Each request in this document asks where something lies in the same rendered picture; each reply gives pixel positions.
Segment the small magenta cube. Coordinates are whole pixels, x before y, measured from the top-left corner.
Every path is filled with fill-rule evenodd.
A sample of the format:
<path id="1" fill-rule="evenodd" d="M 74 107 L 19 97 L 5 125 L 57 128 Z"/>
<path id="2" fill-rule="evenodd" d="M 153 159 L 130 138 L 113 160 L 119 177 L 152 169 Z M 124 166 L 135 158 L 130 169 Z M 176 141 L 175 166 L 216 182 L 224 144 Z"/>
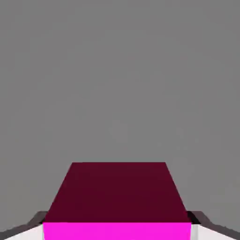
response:
<path id="1" fill-rule="evenodd" d="M 164 162 L 72 163 L 43 221 L 45 240 L 190 240 Z"/>

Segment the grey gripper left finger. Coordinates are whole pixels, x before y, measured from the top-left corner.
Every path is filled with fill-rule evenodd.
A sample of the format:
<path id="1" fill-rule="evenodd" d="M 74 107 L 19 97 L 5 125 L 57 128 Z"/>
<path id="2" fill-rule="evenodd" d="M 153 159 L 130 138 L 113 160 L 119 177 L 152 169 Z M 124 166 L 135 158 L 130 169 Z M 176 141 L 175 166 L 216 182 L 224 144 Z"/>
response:
<path id="1" fill-rule="evenodd" d="M 47 213 L 48 211 L 38 211 L 27 223 L 0 232 L 0 240 L 6 240 L 27 231 L 35 233 L 35 236 L 31 240 L 45 240 L 42 224 Z"/>

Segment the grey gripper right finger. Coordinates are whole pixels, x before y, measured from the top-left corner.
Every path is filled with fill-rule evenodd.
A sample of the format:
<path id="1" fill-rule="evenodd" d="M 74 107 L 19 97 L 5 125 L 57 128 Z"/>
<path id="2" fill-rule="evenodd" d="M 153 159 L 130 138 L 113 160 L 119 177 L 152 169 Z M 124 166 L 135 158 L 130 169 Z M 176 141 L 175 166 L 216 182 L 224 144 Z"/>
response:
<path id="1" fill-rule="evenodd" d="M 214 224 L 202 211 L 187 211 L 191 220 L 190 240 L 240 240 L 240 232 Z"/>

